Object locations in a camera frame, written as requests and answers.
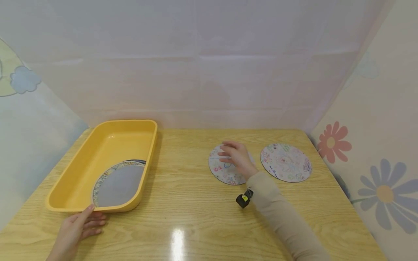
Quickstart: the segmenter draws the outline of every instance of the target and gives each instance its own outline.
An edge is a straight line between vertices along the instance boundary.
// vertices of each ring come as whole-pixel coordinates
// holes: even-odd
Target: tray rim
[[[111,122],[152,122],[155,125],[154,128],[154,132],[153,132],[153,138],[151,140],[151,147],[150,147],[150,151],[148,153],[147,156],[147,164],[144,167],[144,172],[141,178],[141,181],[139,183],[138,186],[138,190],[135,193],[135,196],[133,196],[133,198],[131,198],[128,202],[122,204],[122,205],[117,205],[117,206],[111,206],[111,207],[95,207],[94,210],[95,211],[103,211],[103,212],[123,212],[123,211],[128,211],[131,210],[133,208],[136,207],[133,206],[132,208],[129,208],[127,210],[124,210],[125,208],[127,208],[137,197],[140,193],[142,193],[142,190],[144,189],[144,183],[146,181],[147,175],[148,175],[148,169],[149,169],[149,163],[151,162],[151,157],[153,155],[153,151],[154,151],[154,147],[155,147],[155,140],[157,139],[157,129],[158,129],[158,124],[151,119],[121,119],[121,120],[111,120],[111,121],[105,121],[102,122],[100,124],[98,124],[96,127],[93,128],[92,132],[87,136],[87,138],[85,139],[85,141],[83,142],[83,144],[80,146],[80,148],[77,150],[77,152],[74,154],[74,157],[70,160],[70,162],[68,163],[68,165],[65,167],[65,169],[62,171],[62,173],[60,174],[59,178],[57,179],[57,181],[54,183],[54,185],[52,186],[52,188],[50,189],[50,191],[48,192],[48,195],[45,199],[45,204],[46,204],[46,208],[50,211],[53,212],[69,212],[69,213],[76,213],[76,212],[82,212],[87,206],[85,206],[84,208],[56,208],[53,207],[49,204],[49,198],[52,194],[52,192],[55,190],[55,187],[58,185],[58,183],[60,182],[61,178],[63,177],[64,173],[66,173],[66,171],[68,170],[69,166],[71,166],[71,164],[73,163],[74,159],[77,157],[78,153],[83,149],[83,147],[85,146],[85,144],[87,143],[87,141],[90,139],[90,137],[94,134],[94,132],[96,131],[97,128],[99,128],[102,125],[111,123]]]

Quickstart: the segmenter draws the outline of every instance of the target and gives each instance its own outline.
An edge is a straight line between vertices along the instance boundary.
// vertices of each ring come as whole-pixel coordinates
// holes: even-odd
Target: beige sleeve
[[[281,195],[279,188],[267,173],[259,172],[249,178],[247,187],[254,192],[251,201],[269,221],[274,233],[294,260],[330,260],[311,228]]]

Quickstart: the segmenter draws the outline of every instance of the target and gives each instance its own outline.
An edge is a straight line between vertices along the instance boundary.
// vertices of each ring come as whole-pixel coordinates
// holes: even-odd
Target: wood grain
[[[45,208],[52,185],[91,132],[86,130],[0,233],[1,260],[45,260],[62,213]],[[83,241],[77,260],[288,260],[265,220],[235,198],[245,185],[218,181],[208,168],[222,140],[247,145],[259,160],[264,146],[282,142],[302,150],[313,172],[301,183],[272,177],[312,227],[333,260],[385,260],[308,137],[299,130],[166,129],[158,133],[146,189],[137,208],[109,214],[98,237]]]

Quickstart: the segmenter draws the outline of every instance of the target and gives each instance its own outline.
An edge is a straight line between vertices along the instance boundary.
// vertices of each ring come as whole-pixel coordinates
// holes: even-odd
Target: hand
[[[102,232],[102,229],[98,227],[106,224],[106,216],[101,212],[93,211],[94,205],[91,204],[83,212],[72,215],[63,221],[46,261],[73,260],[81,240]]]
[[[219,161],[234,164],[245,180],[258,172],[258,169],[251,162],[245,145],[234,141],[224,141],[223,144],[221,149],[224,152],[219,152],[218,155],[229,158],[222,158]]]

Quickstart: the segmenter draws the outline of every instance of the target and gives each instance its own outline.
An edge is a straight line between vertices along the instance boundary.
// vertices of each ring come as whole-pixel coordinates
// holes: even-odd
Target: yellow plastic tray
[[[129,202],[95,210],[124,212],[134,209],[144,191],[156,137],[157,123],[152,120],[101,123],[90,133],[52,187],[46,199],[47,208],[56,212],[83,211],[92,203],[93,186],[104,171],[124,160],[146,160],[138,190]]]

